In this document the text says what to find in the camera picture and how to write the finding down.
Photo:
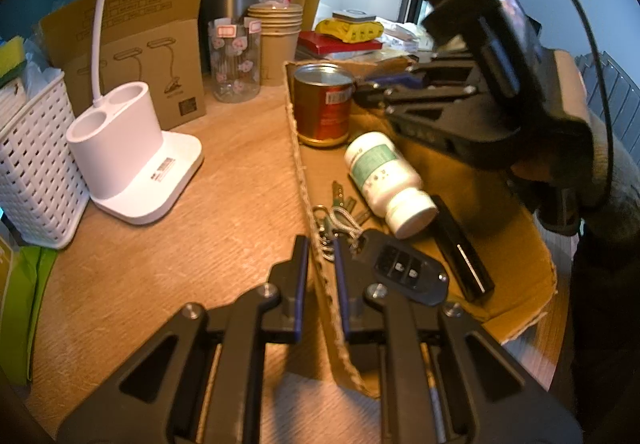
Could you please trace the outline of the gloved right hand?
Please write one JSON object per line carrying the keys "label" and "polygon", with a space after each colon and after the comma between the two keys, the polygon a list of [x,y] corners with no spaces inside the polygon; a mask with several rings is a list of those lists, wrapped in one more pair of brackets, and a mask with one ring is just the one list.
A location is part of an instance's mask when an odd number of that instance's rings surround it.
{"label": "gloved right hand", "polygon": [[604,121],[589,114],[591,165],[578,166],[565,145],[545,146],[511,166],[528,183],[538,220],[548,231],[592,233],[605,242],[629,243],[639,236],[639,167]]}

